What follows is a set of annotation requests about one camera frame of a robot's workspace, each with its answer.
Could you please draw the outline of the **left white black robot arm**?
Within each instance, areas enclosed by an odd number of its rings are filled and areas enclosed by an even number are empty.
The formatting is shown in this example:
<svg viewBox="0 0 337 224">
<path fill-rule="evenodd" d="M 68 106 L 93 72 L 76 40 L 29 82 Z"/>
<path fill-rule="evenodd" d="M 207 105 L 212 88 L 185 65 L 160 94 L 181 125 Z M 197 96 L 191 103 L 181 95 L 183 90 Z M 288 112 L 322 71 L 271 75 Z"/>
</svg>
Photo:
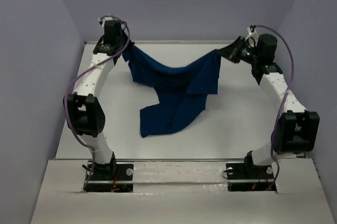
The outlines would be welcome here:
<svg viewBox="0 0 337 224">
<path fill-rule="evenodd" d="M 103 134 L 105 114 L 98 98 L 108 74 L 131 40 L 125 21 L 103 16 L 98 22 L 103 35 L 93 49 L 88 69 L 71 82 L 63 104 L 69 129 L 92 155 L 90 174 L 111 179 L 116 175 L 116 160 Z"/>
</svg>

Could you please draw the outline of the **blue printed t shirt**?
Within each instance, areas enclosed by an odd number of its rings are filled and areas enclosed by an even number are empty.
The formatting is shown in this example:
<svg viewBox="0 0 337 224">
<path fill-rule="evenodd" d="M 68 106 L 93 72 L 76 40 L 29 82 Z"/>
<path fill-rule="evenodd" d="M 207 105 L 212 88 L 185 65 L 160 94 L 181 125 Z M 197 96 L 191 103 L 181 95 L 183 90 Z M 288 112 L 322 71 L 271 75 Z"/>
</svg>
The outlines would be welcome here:
<svg viewBox="0 0 337 224">
<path fill-rule="evenodd" d="M 218 93 L 221 57 L 210 51 L 184 67 L 168 67 L 133 45 L 123 54 L 135 83 L 152 87 L 158 104 L 140 110 L 140 134 L 170 135 L 189 126 Z"/>
</svg>

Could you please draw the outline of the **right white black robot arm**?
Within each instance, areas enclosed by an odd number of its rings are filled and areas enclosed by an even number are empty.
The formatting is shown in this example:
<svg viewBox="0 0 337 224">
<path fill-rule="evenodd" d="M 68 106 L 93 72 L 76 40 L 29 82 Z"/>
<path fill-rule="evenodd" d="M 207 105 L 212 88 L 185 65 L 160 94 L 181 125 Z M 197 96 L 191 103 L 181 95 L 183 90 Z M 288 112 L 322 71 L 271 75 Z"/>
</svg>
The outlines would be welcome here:
<svg viewBox="0 0 337 224">
<path fill-rule="evenodd" d="M 252 76 L 277 109 L 270 143 L 248 152 L 244 158 L 242 171 L 249 178 L 282 158 L 311 152 L 318 133 L 320 116 L 305 108 L 292 93 L 290 83 L 285 81 L 280 66 L 274 61 L 276 49 L 277 38 L 262 34 L 238 37 L 216 51 L 232 63 L 250 64 Z"/>
</svg>

